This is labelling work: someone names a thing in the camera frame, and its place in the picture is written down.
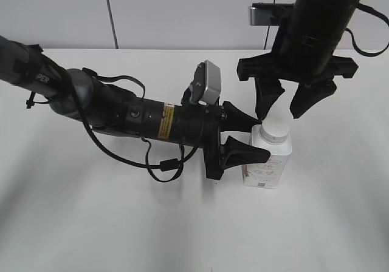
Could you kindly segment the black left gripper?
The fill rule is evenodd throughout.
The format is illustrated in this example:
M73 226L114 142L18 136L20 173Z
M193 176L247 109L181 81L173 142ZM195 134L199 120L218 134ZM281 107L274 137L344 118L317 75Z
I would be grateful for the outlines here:
M181 162L187 162L197 149L202 149L205 176L220 180L224 170L235 166L266 163L270 151L245 144L228 136L221 145L221 132L251 132L262 122L224 101L211 105L191 104L188 98L181 99L181 110L177 119L177 130L181 134L180 144L192 147Z

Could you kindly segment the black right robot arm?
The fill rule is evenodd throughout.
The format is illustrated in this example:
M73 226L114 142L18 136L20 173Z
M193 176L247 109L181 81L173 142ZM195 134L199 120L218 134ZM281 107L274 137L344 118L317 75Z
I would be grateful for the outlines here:
M352 78L358 69L351 58L334 51L360 0L296 0L292 4L254 3L251 26L277 26L271 51L238 62L241 81L254 78L255 112L263 121L284 93L281 81L298 83L290 112L300 118L337 90L334 77Z

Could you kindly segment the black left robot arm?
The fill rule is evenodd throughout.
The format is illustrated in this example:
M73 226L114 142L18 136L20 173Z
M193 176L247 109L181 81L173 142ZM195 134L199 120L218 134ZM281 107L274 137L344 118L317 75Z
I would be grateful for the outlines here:
M137 96L116 85L121 79L101 76L88 68L65 69L45 56L39 45L1 39L1 80L27 89L31 96L42 95L55 113L80 121L99 149L105 149L97 138L100 133L136 137L145 143L176 143L180 151L179 158L156 165L119 155L114 155L115 160L150 174L174 171L178 178L192 152L202 149L207 178L219 180L226 169L270 159L266 149L233 137L221 141L222 132L249 132L258 121L232 103L219 101L221 74L210 61L197 66L179 105ZM186 146L192 152L186 152Z

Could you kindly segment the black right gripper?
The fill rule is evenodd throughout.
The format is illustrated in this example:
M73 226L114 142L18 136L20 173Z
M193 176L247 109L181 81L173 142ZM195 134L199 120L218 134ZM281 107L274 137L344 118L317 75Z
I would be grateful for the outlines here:
M358 68L352 58L332 56L318 74L296 72L278 62L274 54L265 53L239 59L236 72L240 81L255 78L255 112L258 119L265 119L273 104L285 92L280 80L300 83L290 105L293 118L298 119L313 105L335 93L337 86L332 80L335 76L352 78Z

